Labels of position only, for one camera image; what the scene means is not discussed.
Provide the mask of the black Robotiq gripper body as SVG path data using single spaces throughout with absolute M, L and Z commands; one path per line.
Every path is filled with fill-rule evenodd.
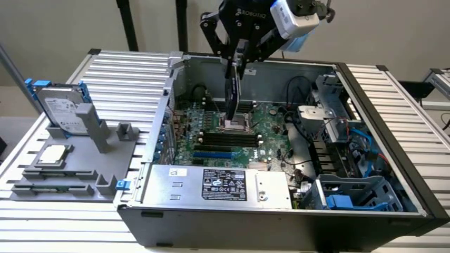
M 248 40 L 254 32 L 262 33 L 260 40 L 282 39 L 276 30 L 270 8 L 275 1 L 223 1 L 219 5 L 227 41 Z

